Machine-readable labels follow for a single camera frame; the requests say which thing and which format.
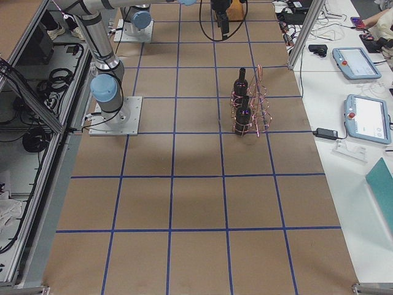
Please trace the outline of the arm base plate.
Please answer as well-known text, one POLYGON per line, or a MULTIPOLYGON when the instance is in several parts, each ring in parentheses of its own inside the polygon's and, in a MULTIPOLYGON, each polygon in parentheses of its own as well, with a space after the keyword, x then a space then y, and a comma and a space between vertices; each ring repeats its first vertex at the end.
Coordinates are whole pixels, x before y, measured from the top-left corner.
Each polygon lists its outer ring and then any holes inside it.
POLYGON ((114 42, 150 43, 152 40, 153 27, 154 20, 151 20, 146 28, 138 29, 132 23, 123 25, 123 20, 120 19, 117 24, 118 31, 115 33, 114 42))
POLYGON ((142 109, 141 96, 127 96, 119 112, 102 112, 98 103, 95 106, 97 116, 92 117, 89 135, 91 136, 137 136, 142 109))

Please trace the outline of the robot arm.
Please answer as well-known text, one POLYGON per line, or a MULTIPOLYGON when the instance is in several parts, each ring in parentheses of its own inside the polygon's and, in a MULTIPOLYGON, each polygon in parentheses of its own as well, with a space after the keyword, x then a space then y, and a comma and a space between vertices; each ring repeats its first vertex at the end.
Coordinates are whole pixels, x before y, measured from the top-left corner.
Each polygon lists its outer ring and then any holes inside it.
POLYGON ((141 6, 155 4, 156 1, 58 1, 60 10, 72 14, 77 18, 77 23, 87 42, 88 48, 95 58, 98 71, 105 73, 120 68, 119 79, 123 76, 123 65, 114 53, 107 31, 102 21, 101 11, 121 7, 141 6))
POLYGON ((150 4, 121 7, 123 30, 129 36, 141 34, 151 23, 150 4))

